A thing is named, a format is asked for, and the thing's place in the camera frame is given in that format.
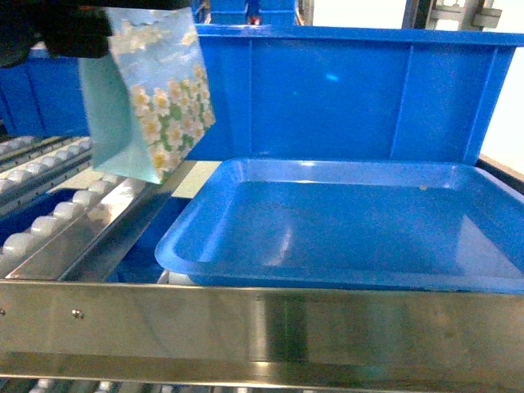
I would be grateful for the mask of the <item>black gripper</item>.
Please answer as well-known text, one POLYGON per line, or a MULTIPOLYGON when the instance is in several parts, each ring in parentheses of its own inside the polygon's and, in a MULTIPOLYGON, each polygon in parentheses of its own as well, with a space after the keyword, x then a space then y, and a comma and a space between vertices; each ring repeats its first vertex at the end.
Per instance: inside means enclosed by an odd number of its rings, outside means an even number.
POLYGON ((189 1, 2 1, 1 67, 25 63, 40 42, 53 56, 105 56, 112 34, 107 8, 174 11, 189 6, 189 1))

